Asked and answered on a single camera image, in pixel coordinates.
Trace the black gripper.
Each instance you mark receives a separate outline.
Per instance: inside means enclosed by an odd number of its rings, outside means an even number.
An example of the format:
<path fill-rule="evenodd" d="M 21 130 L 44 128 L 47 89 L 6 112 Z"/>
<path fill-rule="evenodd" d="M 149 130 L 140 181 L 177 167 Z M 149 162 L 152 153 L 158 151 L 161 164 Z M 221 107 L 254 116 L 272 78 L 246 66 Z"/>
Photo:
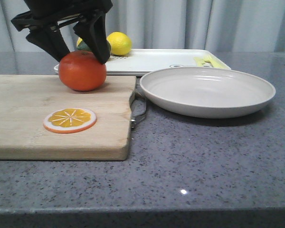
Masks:
<path fill-rule="evenodd" d="M 77 22 L 73 27 L 75 34 L 101 64 L 108 61 L 105 14 L 113 6 L 110 0 L 26 0 L 25 4 L 29 11 L 18 14 L 11 23 L 18 31 L 29 29 L 28 42 L 60 62 L 70 50 L 59 28 Z"/>

